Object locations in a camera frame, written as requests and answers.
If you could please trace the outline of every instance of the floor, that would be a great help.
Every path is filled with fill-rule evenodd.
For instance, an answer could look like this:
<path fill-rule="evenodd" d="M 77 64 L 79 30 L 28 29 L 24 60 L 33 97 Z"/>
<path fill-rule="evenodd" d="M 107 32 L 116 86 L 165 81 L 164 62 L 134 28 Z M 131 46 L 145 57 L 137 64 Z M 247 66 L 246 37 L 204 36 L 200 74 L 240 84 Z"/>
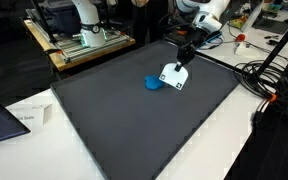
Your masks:
<path fill-rule="evenodd" d="M 0 102 L 10 105 L 57 81 L 40 47 L 23 29 L 0 33 Z M 254 131 L 226 179 L 288 179 L 288 123 L 268 108 L 273 126 Z"/>

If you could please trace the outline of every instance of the wooden table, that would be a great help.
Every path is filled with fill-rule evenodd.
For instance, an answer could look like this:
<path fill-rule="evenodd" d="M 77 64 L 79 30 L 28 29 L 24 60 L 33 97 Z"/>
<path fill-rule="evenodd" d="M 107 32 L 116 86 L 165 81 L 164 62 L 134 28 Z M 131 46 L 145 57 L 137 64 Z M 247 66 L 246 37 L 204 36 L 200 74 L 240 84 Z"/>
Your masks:
<path fill-rule="evenodd" d="M 34 26 L 31 20 L 24 20 L 23 24 L 26 27 L 26 29 L 34 36 L 34 38 L 37 40 L 37 42 L 41 45 L 43 50 L 53 49 L 52 45 L 48 40 L 43 36 L 43 34 Z M 129 41 L 125 41 L 122 44 L 115 45 L 108 49 L 103 49 L 97 52 L 94 52 L 91 55 L 88 55 L 78 61 L 72 61 L 69 63 L 65 63 L 65 61 L 62 59 L 61 56 L 59 56 L 56 53 L 50 54 L 49 59 L 51 63 L 56 67 L 56 70 L 58 71 L 64 71 L 66 69 L 70 69 L 72 67 L 75 67 L 77 65 L 80 65 L 82 63 L 97 59 L 101 56 L 110 54 L 112 52 L 116 52 L 118 50 L 121 50 L 123 48 L 129 47 L 131 45 L 135 44 L 135 40 L 133 38 L 130 38 Z"/>

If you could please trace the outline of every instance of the blue plush toy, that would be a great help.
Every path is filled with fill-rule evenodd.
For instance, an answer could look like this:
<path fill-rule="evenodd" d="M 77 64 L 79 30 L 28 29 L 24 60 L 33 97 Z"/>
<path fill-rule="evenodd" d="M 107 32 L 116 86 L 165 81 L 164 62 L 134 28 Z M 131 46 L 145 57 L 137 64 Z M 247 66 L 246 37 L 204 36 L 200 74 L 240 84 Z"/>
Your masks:
<path fill-rule="evenodd" d="M 147 89 L 155 90 L 163 87 L 163 81 L 159 80 L 157 76 L 146 76 L 145 86 Z"/>

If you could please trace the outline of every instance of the table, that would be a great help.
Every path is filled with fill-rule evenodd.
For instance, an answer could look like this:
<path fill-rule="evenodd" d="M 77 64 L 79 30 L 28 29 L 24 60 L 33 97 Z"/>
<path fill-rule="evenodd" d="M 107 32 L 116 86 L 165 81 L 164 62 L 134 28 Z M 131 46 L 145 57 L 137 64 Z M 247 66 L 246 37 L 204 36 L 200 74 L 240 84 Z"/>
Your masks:
<path fill-rule="evenodd" d="M 53 49 L 54 47 L 48 40 L 43 36 L 42 32 L 36 27 L 35 23 L 31 20 L 24 20 L 23 21 L 24 26 L 26 29 L 34 36 L 34 38 L 37 40 L 37 42 L 41 45 L 43 50 Z M 94 53 L 80 59 L 77 61 L 72 61 L 65 63 L 64 59 L 59 56 L 56 53 L 50 54 L 49 59 L 51 63 L 55 66 L 55 69 L 58 71 L 64 71 L 66 69 L 70 69 L 72 67 L 75 67 L 77 65 L 80 65 L 82 63 L 94 60 L 96 58 L 102 57 L 104 55 L 110 54 L 112 52 L 121 50 L 123 48 L 129 47 L 131 45 L 135 44 L 135 39 L 130 38 L 129 41 L 125 41 L 122 44 L 118 44 L 116 46 L 112 46 L 107 49 L 95 51 Z"/>
<path fill-rule="evenodd" d="M 285 19 L 288 19 L 287 11 L 280 11 L 279 16 L 275 18 L 275 20 L 277 21 L 284 21 Z M 229 33 L 229 30 L 235 36 L 242 34 L 242 32 L 239 29 L 236 29 L 233 27 L 230 28 L 227 24 L 225 24 L 221 30 L 225 38 L 224 42 L 235 41 L 235 38 Z M 259 29 L 254 29 L 252 27 L 246 33 L 243 33 L 243 34 L 245 34 L 246 36 L 245 40 L 252 44 L 268 49 L 270 51 L 274 49 L 274 46 L 266 44 L 268 40 L 264 39 L 263 34 L 267 36 L 274 36 L 274 35 L 277 35 L 275 33 L 270 33 L 270 32 L 259 30 Z M 237 48 L 237 45 L 235 43 L 223 43 L 220 46 L 212 50 L 199 50 L 199 52 L 204 55 L 215 58 L 219 61 L 222 61 L 231 66 L 236 66 L 239 63 L 249 63 L 255 60 L 256 57 L 251 58 L 251 57 L 235 55 L 236 48 Z M 260 54 L 260 57 L 256 60 L 265 60 L 266 57 L 268 56 L 268 53 L 265 53 L 257 49 L 255 50 L 258 51 Z M 279 53 L 279 55 L 288 58 L 288 43 L 284 46 L 283 50 Z M 288 64 L 288 62 L 285 59 L 278 57 L 278 56 L 274 59 L 273 62 L 280 64 L 284 67 L 286 67 L 286 65 Z"/>
<path fill-rule="evenodd" d="M 252 132 L 250 120 L 261 102 L 237 86 L 158 179 L 223 179 Z M 28 126 L 31 134 L 0 142 L 0 179 L 103 179 L 51 90 L 12 106 L 47 103 L 52 106 L 43 126 Z"/>

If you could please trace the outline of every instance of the person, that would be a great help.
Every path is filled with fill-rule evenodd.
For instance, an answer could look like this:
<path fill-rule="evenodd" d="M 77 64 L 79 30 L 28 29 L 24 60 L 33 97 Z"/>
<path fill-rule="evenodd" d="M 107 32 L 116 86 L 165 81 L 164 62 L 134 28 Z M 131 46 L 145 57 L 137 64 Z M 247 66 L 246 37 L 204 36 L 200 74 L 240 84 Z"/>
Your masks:
<path fill-rule="evenodd" d="M 149 32 L 149 42 L 163 38 L 163 30 L 159 28 L 159 21 L 168 14 L 168 0 L 132 0 L 133 4 L 133 38 L 136 48 L 145 45 Z"/>

